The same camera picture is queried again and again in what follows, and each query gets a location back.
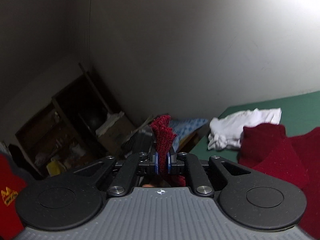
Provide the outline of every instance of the red cloth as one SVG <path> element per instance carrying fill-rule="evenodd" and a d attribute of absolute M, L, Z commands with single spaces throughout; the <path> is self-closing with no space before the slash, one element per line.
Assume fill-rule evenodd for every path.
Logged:
<path fill-rule="evenodd" d="M 245 127 L 239 163 L 302 189 L 308 203 L 299 226 L 320 238 L 320 127 L 290 138 L 282 125 Z"/>
<path fill-rule="evenodd" d="M 171 186 L 185 187 L 186 181 L 183 176 L 169 176 L 167 168 L 167 153 L 169 152 L 172 142 L 177 136 L 168 127 L 170 122 L 169 115 L 162 115 L 156 118 L 150 125 L 156 136 L 156 151 L 159 155 L 159 173 L 161 177 Z"/>
<path fill-rule="evenodd" d="M 15 198 L 26 187 L 26 183 L 12 173 L 4 154 L 0 154 L 0 176 L 0 236 L 4 240 L 10 240 L 23 230 L 23 225 L 16 213 Z"/>

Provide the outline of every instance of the cardboard box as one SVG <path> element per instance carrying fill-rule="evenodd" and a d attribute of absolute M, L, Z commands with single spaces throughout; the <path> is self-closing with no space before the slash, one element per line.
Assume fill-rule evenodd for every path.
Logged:
<path fill-rule="evenodd" d="M 120 146 L 123 140 L 133 130 L 135 130 L 135 126 L 124 115 L 118 121 L 116 121 L 115 124 L 111 126 L 105 134 L 101 135 L 98 138 L 98 141 L 109 152 L 109 155 L 118 158 L 119 154 L 121 153 Z"/>

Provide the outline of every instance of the black circular pad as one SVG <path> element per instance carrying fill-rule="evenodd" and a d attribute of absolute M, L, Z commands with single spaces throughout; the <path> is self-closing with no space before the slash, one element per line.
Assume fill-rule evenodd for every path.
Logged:
<path fill-rule="evenodd" d="M 64 187 L 53 187 L 41 192 L 38 201 L 47 208 L 63 208 L 70 205 L 76 195 L 72 190 Z"/>
<path fill-rule="evenodd" d="M 257 230 L 294 226 L 307 205 L 305 195 L 295 185 L 253 170 L 229 176 L 218 200 L 226 215 Z"/>
<path fill-rule="evenodd" d="M 283 195 L 271 187 L 255 187 L 247 192 L 247 200 L 257 207 L 272 208 L 281 204 Z"/>
<path fill-rule="evenodd" d="M 69 173 L 36 182 L 16 199 L 22 223 L 49 231 L 77 227 L 94 217 L 101 206 L 102 195 L 90 180 Z"/>

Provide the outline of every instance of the white wall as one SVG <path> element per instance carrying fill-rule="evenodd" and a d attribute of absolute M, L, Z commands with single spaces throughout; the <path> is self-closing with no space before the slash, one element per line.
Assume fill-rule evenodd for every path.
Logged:
<path fill-rule="evenodd" d="M 0 0 L 0 102 L 65 53 L 68 0 Z"/>
<path fill-rule="evenodd" d="M 68 48 L 78 56 L 82 66 L 89 69 L 90 0 L 68 0 L 67 10 Z"/>
<path fill-rule="evenodd" d="M 320 0 L 92 0 L 92 63 L 136 122 L 320 89 Z"/>
<path fill-rule="evenodd" d="M 31 80 L 0 109 L 0 141 L 19 145 L 15 133 L 38 111 L 46 107 L 51 97 L 79 77 L 78 61 L 71 55 L 46 66 L 46 71 Z"/>

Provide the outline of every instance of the green table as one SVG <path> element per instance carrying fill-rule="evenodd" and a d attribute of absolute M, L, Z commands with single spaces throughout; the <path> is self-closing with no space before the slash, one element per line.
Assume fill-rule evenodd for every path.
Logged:
<path fill-rule="evenodd" d="M 243 110 L 279 107 L 282 109 L 280 123 L 285 126 L 287 136 L 305 134 L 313 128 L 320 126 L 320 91 L 241 106 L 231 106 L 228 107 L 219 118 L 224 118 L 229 114 Z M 218 152 L 208 150 L 207 147 L 208 136 L 204 136 L 190 152 L 203 160 L 208 160 L 212 155 L 219 155 L 233 162 L 237 162 L 237 151 L 223 150 Z"/>

